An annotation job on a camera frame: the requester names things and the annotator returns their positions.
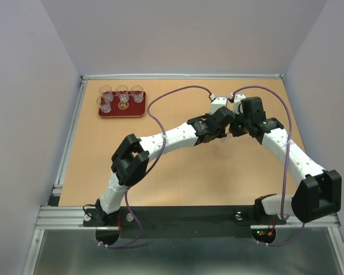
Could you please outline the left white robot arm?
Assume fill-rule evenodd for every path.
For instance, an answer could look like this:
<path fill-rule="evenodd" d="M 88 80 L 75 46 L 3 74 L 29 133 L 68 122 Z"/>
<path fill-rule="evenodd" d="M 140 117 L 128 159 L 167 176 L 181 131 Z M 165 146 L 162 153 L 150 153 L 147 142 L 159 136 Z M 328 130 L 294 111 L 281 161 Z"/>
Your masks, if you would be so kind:
<path fill-rule="evenodd" d="M 147 137 L 126 136 L 111 157 L 108 187 L 95 203 L 96 219 L 104 226 L 115 222 L 126 191 L 147 175 L 151 161 L 180 148 L 226 137 L 225 129 L 233 119 L 231 110 L 220 107 L 213 114 L 195 117 L 169 131 Z"/>

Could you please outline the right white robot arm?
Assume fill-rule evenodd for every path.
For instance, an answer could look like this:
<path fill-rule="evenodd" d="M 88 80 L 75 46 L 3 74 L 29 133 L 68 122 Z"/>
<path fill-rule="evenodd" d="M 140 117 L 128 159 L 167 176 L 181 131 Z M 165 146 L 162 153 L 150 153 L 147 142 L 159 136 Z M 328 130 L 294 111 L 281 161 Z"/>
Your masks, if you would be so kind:
<path fill-rule="evenodd" d="M 295 216 L 303 223 L 337 213 L 341 209 L 342 178 L 336 170 L 315 163 L 288 136 L 276 118 L 267 118 L 259 97 L 238 94 L 233 99 L 234 137 L 249 134 L 284 164 L 298 188 L 294 195 L 267 195 L 256 200 L 253 219 L 266 223 L 273 215 Z"/>

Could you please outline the cluster front clear glass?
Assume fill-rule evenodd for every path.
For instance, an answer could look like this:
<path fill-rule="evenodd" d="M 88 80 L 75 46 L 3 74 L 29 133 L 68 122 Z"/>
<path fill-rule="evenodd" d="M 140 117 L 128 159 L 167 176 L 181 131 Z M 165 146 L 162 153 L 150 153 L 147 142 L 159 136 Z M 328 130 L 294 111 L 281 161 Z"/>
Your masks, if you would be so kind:
<path fill-rule="evenodd" d="M 227 143 L 233 136 L 231 134 L 226 135 L 220 139 L 220 142 Z"/>

